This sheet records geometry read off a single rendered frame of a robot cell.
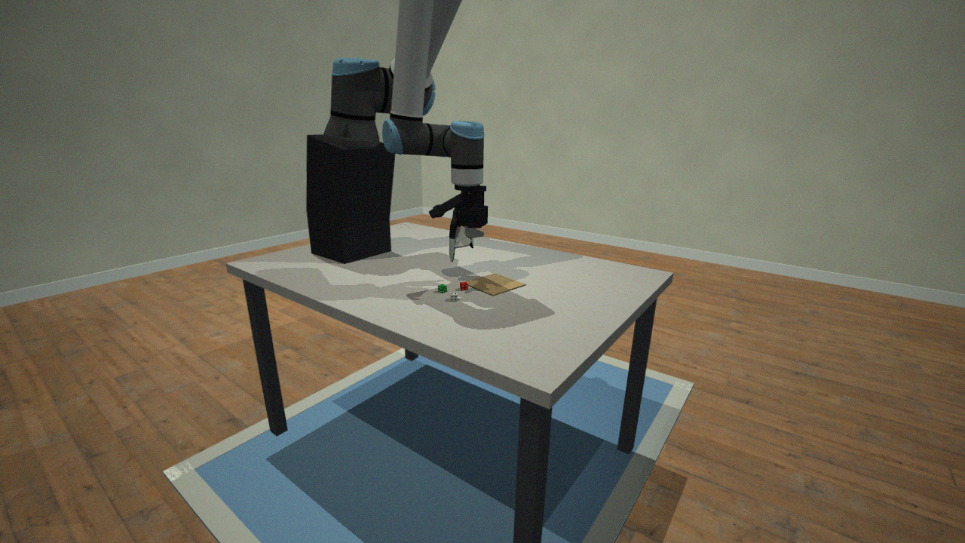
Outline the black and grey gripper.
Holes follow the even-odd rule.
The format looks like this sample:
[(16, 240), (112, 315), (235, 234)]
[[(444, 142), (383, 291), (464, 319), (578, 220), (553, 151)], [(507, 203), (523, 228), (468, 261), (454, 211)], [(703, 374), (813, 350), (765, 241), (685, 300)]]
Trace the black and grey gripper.
[(487, 223), (486, 186), (457, 186), (455, 183), (455, 190), (461, 190), (463, 202), (455, 206), (454, 216), (449, 224), (449, 260), (451, 262), (454, 262), (456, 248), (467, 247), (467, 245), (473, 248), (473, 238), (485, 236), (485, 232), (480, 231), (479, 228)]

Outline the tan square mat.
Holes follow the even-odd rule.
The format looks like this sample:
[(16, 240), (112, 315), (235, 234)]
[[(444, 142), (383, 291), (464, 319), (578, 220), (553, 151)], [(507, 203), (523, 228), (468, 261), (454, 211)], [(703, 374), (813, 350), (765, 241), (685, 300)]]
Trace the tan square mat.
[(526, 286), (526, 283), (521, 283), (519, 281), (513, 281), (513, 279), (507, 278), (507, 276), (502, 276), (498, 274), (491, 274), (486, 276), (480, 276), (480, 278), (473, 279), (472, 281), (465, 281), (469, 287), (477, 289), (489, 295), (496, 296), (498, 293), (504, 293), (507, 291), (514, 290)]

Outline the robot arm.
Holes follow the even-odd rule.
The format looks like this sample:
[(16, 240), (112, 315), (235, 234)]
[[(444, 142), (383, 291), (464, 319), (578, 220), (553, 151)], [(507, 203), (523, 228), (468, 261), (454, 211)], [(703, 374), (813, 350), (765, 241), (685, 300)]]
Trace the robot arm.
[(326, 141), (378, 146), (375, 113), (387, 113), (390, 119), (383, 123), (382, 139), (388, 152), (451, 157), (451, 183), (483, 183), (485, 127), (475, 121), (452, 121), (451, 126), (423, 123), (435, 97), (430, 71), (461, 1), (400, 0), (390, 68), (382, 68), (377, 60), (334, 60)]

